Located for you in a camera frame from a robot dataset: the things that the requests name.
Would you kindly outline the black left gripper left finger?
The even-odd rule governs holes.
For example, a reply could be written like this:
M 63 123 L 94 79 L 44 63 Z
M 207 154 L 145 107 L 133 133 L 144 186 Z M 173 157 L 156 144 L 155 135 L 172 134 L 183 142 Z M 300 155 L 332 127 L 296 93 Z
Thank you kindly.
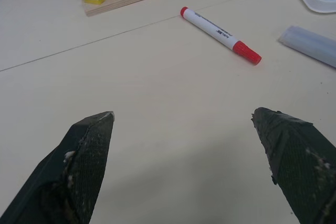
M 39 162 L 0 224 L 89 224 L 104 178 L 112 111 L 73 124 Z

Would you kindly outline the white marker with red cap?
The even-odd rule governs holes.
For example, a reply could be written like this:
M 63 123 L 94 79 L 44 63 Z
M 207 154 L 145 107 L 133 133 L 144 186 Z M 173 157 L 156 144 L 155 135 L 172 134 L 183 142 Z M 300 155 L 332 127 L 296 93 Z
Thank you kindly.
M 180 15 L 185 20 L 219 41 L 222 45 L 229 48 L 235 54 L 245 58 L 254 65 L 260 63 L 262 57 L 258 53 L 254 52 L 241 40 L 236 39 L 232 34 L 215 25 L 205 17 L 188 7 L 183 7 L 180 11 Z

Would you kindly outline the clear tube with purple end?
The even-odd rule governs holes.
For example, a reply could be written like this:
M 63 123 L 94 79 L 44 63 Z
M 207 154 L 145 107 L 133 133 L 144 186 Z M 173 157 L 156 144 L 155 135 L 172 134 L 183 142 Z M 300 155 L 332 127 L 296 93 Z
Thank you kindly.
M 336 40 L 298 26 L 290 26 L 278 39 L 283 45 L 336 68 Z

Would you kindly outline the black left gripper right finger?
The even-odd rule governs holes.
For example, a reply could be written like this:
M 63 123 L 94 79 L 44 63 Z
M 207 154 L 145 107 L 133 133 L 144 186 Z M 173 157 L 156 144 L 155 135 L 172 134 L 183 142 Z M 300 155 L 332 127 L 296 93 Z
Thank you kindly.
M 300 224 L 336 224 L 336 147 L 312 123 L 280 111 L 260 107 L 251 120 Z

